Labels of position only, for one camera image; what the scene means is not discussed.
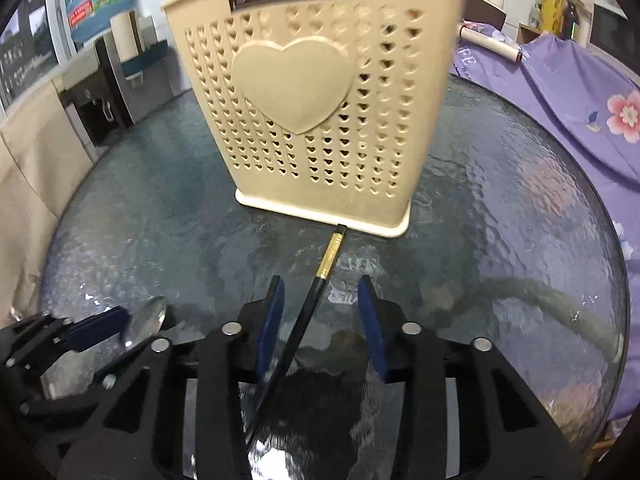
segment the beige curtain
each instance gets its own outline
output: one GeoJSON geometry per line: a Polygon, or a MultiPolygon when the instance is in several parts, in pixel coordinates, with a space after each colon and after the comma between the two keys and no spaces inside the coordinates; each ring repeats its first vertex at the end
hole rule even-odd
{"type": "Polygon", "coordinates": [[[91,169],[50,80],[0,124],[0,326],[37,311],[51,236],[91,169]]]}

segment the screw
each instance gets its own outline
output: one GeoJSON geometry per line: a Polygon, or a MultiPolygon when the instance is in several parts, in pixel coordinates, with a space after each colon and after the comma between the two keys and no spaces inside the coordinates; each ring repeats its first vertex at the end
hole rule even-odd
{"type": "Polygon", "coordinates": [[[222,326],[222,333],[224,335],[236,335],[242,330],[242,325],[235,321],[230,321],[222,326]]]}
{"type": "Polygon", "coordinates": [[[151,343],[151,349],[154,352],[164,352],[165,350],[167,350],[169,348],[169,340],[168,339],[156,339],[155,341],[153,341],[151,343]]]}
{"type": "Polygon", "coordinates": [[[422,332],[422,327],[413,321],[409,321],[402,325],[402,331],[407,335],[418,335],[422,332]]]}
{"type": "Polygon", "coordinates": [[[491,350],[491,348],[494,347],[494,344],[485,337],[479,337],[477,339],[474,339],[474,346],[476,347],[476,350],[479,350],[481,352],[488,352],[489,350],[491,350]]]}
{"type": "Polygon", "coordinates": [[[105,390],[111,390],[115,383],[116,383],[116,376],[113,374],[109,374],[105,376],[104,379],[102,380],[102,387],[105,390]]]}

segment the purple tablecloth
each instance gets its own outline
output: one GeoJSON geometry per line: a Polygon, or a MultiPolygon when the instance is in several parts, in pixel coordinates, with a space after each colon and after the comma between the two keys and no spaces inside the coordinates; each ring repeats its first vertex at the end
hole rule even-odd
{"type": "MultiPolygon", "coordinates": [[[[474,28],[509,41],[490,25],[474,28]]],[[[626,367],[610,418],[640,401],[640,92],[572,41],[543,36],[515,64],[461,43],[450,72],[500,94],[542,124],[587,173],[614,221],[627,263],[631,329],[626,367]]]]}

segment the round table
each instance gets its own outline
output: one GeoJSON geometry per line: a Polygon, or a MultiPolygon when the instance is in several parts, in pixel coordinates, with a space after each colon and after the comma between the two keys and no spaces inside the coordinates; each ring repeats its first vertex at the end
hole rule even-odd
{"type": "MultiPolygon", "coordinates": [[[[235,319],[279,274],[277,354],[333,228],[241,206],[234,191],[193,94],[182,95],[130,130],[79,187],[50,247],[42,308],[81,319],[164,295],[177,321],[168,335],[183,342],[235,319]]],[[[440,337],[494,341],[586,450],[624,364],[628,288],[615,231],[548,132],[451,76],[409,229],[396,239],[348,232],[250,453],[254,478],[388,478],[403,386],[382,384],[367,362],[354,303],[363,274],[440,337]]],[[[48,373],[52,392],[82,389],[115,351],[111,339],[64,356],[48,373]]],[[[241,391],[250,416],[255,388],[241,391]]]]}

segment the beige plastic basket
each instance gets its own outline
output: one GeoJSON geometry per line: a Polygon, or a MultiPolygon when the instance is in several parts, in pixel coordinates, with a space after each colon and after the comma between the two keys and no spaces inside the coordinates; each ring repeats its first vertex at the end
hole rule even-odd
{"type": "Polygon", "coordinates": [[[172,0],[238,202],[396,237],[433,137],[462,0],[172,0]]]}

